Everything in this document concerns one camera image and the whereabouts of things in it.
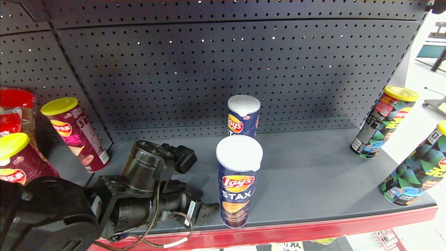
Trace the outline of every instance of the white floor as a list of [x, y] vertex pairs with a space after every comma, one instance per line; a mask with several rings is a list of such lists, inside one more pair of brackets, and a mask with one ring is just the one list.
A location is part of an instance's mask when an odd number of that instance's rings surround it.
[[[405, 87], [418, 92], [421, 99], [383, 147], [384, 151], [397, 163], [403, 161], [426, 138], [440, 120], [446, 120], [445, 115], [421, 106], [424, 99], [443, 98], [442, 95], [426, 90], [424, 87], [446, 94], [445, 72], [432, 72], [429, 66], [412, 60], [409, 63]], [[433, 187], [428, 193], [439, 205], [435, 220], [396, 228], [410, 251], [446, 250], [445, 181]], [[355, 251], [383, 250], [380, 249], [378, 243], [374, 242], [375, 238], [372, 233], [351, 235], [347, 236], [347, 239]]]

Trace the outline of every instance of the red snack bag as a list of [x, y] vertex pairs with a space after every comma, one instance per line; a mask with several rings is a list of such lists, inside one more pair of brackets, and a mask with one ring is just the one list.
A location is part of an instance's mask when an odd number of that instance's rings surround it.
[[36, 143], [36, 97], [24, 90], [0, 88], [0, 137], [13, 133], [26, 133]]

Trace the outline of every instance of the yellow plastic lid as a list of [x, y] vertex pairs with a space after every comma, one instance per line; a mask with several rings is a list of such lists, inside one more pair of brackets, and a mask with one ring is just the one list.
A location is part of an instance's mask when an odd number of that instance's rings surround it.
[[0, 160], [9, 159], [20, 152], [29, 143], [29, 136], [24, 133], [9, 134], [0, 138]]
[[437, 128], [443, 135], [446, 135], [446, 120], [440, 121], [437, 124]]
[[45, 116], [58, 115], [73, 109], [78, 103], [75, 98], [56, 99], [42, 106], [40, 112]]
[[420, 98], [420, 95], [418, 95], [418, 93], [398, 86], [386, 86], [384, 88], [384, 93], [391, 96], [392, 98], [407, 102], [417, 102]]

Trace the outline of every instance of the colorful chip can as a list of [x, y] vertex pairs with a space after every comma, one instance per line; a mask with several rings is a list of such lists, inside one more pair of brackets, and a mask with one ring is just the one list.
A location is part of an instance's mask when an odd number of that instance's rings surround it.
[[248, 221], [262, 156], [262, 146], [246, 135], [226, 137], [217, 145], [220, 216], [228, 227]]
[[365, 159], [375, 157], [419, 98], [412, 90], [386, 86], [351, 144], [353, 152]]
[[378, 186], [391, 203], [407, 206], [446, 176], [446, 120]]
[[0, 138], [0, 180], [28, 184], [42, 176], [59, 177], [29, 136], [14, 133]]
[[227, 101], [229, 117], [227, 133], [256, 137], [259, 126], [260, 101], [248, 95], [236, 95]]
[[54, 100], [40, 111], [48, 117], [87, 172], [97, 172], [108, 165], [110, 158], [77, 99], [70, 97]]

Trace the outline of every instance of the perforated metal panel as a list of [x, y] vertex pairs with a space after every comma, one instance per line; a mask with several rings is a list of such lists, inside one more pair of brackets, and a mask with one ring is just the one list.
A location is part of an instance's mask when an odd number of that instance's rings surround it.
[[[2, 35], [0, 44], [1, 86], [33, 93], [39, 108], [58, 98], [76, 97], [95, 130], [104, 130], [51, 31]], [[57, 136], [40, 112], [37, 113], [36, 133]]]
[[[326, 130], [358, 127], [363, 117], [339, 117], [336, 119], [306, 119], [299, 121], [262, 122], [258, 133], [292, 132], [300, 130]], [[154, 140], [166, 138], [196, 138], [227, 135], [227, 125], [195, 125], [163, 127], [140, 130], [114, 130], [111, 137], [115, 142]]]
[[62, 88], [82, 83], [116, 141], [224, 134], [237, 94], [261, 100], [259, 133], [357, 127], [429, 4], [45, 0], [80, 77]]
[[49, 30], [48, 23], [33, 22], [17, 3], [0, 1], [0, 34]]
[[63, 29], [111, 130], [224, 124], [227, 100], [260, 121], [363, 116], [402, 60], [415, 21], [311, 20]]
[[57, 28], [302, 18], [421, 20], [428, 1], [239, 0], [54, 1], [46, 0]]

